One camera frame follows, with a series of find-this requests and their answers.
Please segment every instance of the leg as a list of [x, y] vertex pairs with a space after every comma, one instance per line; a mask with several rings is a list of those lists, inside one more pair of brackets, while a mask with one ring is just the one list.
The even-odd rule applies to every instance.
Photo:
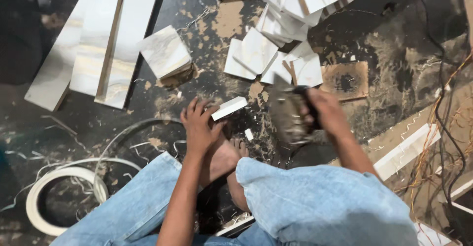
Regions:
[[236, 179], [258, 225], [283, 243], [417, 245], [409, 208], [370, 173], [242, 158]]

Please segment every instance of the mdf board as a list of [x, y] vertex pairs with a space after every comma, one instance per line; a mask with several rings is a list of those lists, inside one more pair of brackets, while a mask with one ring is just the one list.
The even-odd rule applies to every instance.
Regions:
[[89, 4], [82, 27], [69, 89], [95, 96], [114, 21], [122, 0], [97, 0]]
[[122, 109], [155, 0], [123, 0], [115, 31], [115, 48], [105, 64], [95, 102]]
[[85, 12], [90, 0], [79, 0], [28, 89], [25, 100], [57, 110], [70, 82]]

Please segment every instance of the bare foot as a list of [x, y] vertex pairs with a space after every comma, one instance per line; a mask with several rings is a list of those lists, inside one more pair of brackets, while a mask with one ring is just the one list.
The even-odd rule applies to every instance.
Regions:
[[[233, 144], [235, 150], [239, 152], [242, 157], [249, 157], [250, 152], [243, 141], [238, 139], [231, 139], [230, 143]], [[232, 196], [233, 203], [238, 206], [241, 210], [251, 212], [246, 203], [245, 191], [243, 187], [238, 183], [235, 171], [227, 176], [228, 190]]]
[[217, 178], [235, 169], [241, 155], [223, 133], [205, 156], [199, 184], [205, 188]]

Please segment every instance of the person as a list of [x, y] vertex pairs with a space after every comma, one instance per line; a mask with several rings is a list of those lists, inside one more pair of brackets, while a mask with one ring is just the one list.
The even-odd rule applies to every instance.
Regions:
[[[181, 113], [183, 163], [161, 154], [51, 245], [417, 245], [409, 208], [376, 177], [338, 100], [317, 89], [308, 97], [343, 167], [283, 170], [249, 158], [244, 142], [222, 136], [226, 122], [209, 126], [218, 107], [204, 110], [208, 102], [195, 98]], [[301, 113], [313, 121], [307, 108]], [[233, 239], [194, 234], [198, 192], [221, 176], [235, 204], [256, 220]]]

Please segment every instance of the hand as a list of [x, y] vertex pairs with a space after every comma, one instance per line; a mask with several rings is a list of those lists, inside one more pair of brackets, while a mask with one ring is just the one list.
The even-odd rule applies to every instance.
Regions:
[[204, 111], [210, 101], [197, 103], [197, 100], [197, 97], [192, 99], [187, 109], [182, 109], [181, 121], [187, 131], [187, 153], [204, 157], [210, 146], [218, 140], [227, 122], [220, 122], [210, 128], [210, 116], [219, 109], [219, 106]]
[[[308, 89], [307, 95], [311, 104], [318, 111], [320, 125], [328, 135], [337, 139], [353, 137], [347, 117], [334, 95], [316, 88]], [[314, 119], [309, 115], [309, 109], [303, 107], [301, 113], [305, 115], [304, 121], [312, 124]]]

